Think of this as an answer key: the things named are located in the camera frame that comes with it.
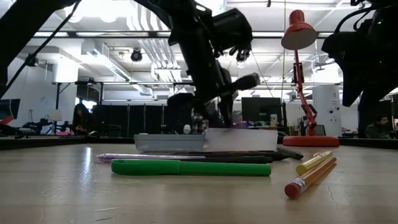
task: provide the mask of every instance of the purple pen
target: purple pen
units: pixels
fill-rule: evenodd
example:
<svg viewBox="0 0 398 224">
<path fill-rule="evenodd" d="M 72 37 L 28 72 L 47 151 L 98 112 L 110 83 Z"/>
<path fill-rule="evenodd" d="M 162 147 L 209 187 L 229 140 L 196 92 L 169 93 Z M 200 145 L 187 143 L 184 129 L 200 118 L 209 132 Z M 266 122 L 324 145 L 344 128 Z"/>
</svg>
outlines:
<svg viewBox="0 0 398 224">
<path fill-rule="evenodd" d="M 161 155 L 140 155 L 140 154 L 101 154 L 97 158 L 101 162 L 112 162 L 113 159 L 202 159 L 205 156 L 161 156 Z"/>
</svg>

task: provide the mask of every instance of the lamp shade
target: lamp shade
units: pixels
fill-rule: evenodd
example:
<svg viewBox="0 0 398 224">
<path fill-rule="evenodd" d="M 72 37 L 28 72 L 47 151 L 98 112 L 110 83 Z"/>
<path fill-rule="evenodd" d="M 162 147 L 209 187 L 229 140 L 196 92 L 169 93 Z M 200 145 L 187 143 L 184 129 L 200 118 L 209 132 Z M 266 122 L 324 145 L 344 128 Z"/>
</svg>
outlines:
<svg viewBox="0 0 398 224">
<path fill-rule="evenodd" d="M 49 121 L 62 121 L 62 112 L 60 110 L 50 110 Z"/>
<path fill-rule="evenodd" d="M 300 50 L 311 46 L 317 39 L 315 29 L 304 21 L 304 12 L 294 10 L 289 17 L 289 28 L 282 38 L 282 46 L 288 50 Z"/>
</svg>

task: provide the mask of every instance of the green marker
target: green marker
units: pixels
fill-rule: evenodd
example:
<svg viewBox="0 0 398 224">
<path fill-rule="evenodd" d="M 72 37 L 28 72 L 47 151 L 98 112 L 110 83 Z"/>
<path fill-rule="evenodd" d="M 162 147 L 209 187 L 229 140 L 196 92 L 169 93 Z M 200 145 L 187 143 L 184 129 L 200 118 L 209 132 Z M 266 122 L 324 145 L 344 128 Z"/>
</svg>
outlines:
<svg viewBox="0 0 398 224">
<path fill-rule="evenodd" d="M 112 172 L 121 175 L 269 176 L 271 174 L 271 167 L 268 164 L 114 159 L 112 160 Z"/>
</svg>

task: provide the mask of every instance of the wooden table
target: wooden table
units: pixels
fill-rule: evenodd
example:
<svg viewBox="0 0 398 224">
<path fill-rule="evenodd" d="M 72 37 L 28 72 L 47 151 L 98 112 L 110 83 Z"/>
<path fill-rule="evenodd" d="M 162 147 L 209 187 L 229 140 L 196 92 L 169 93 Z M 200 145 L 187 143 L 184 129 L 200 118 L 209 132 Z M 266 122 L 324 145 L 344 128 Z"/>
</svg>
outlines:
<svg viewBox="0 0 398 224">
<path fill-rule="evenodd" d="M 270 177 L 112 174 L 102 153 L 132 145 L 87 144 L 0 151 L 1 223 L 397 223 L 398 151 L 334 149 L 337 166 L 298 200 L 284 187 L 299 161 Z M 301 149 L 306 158 L 318 149 Z"/>
</svg>

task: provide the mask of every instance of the desk lamp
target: desk lamp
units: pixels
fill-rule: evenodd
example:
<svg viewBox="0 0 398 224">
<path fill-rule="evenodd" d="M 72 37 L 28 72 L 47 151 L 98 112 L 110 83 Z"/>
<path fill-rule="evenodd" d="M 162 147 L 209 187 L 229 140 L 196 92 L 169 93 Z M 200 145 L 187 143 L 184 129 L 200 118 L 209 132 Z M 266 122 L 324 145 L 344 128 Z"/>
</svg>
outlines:
<svg viewBox="0 0 398 224">
<path fill-rule="evenodd" d="M 316 136 L 315 127 L 317 122 L 317 112 L 312 105 L 308 105 L 302 85 L 302 74 L 300 69 L 299 53 L 300 49 L 311 46 L 317 39 L 315 29 L 305 22 L 304 12 L 294 10 L 289 17 L 289 28 L 286 29 L 281 44 L 285 49 L 294 50 L 297 91 L 300 94 L 302 108 L 308 118 L 308 136 L 286 136 L 283 140 L 285 146 L 339 146 L 338 138 L 330 136 Z"/>
<path fill-rule="evenodd" d="M 49 113 L 49 121 L 53 121 L 52 123 L 52 133 L 57 133 L 57 121 L 62 121 L 62 112 L 60 110 L 50 110 Z"/>
</svg>

